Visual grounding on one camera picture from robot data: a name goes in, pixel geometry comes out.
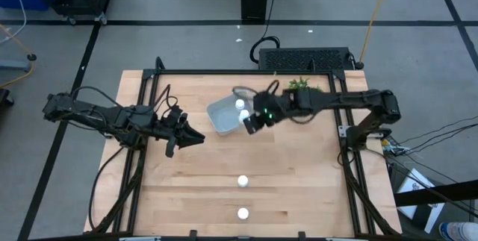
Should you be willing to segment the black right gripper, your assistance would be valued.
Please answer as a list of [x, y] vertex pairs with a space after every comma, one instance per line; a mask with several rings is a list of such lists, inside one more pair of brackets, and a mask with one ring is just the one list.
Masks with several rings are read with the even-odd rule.
[[287, 106], [287, 97], [276, 96], [268, 92], [260, 92], [255, 95], [253, 98], [254, 112], [243, 120], [248, 134], [255, 134], [264, 126], [272, 127], [286, 119]]

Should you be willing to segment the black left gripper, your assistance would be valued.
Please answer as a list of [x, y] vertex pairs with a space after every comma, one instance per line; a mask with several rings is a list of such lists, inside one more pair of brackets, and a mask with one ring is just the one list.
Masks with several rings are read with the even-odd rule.
[[155, 140], [167, 141], [165, 155], [168, 158], [173, 157], [176, 146], [186, 148], [204, 143], [205, 136], [189, 125], [179, 106], [172, 107], [168, 115], [161, 118], [158, 124], [159, 128], [155, 131]]

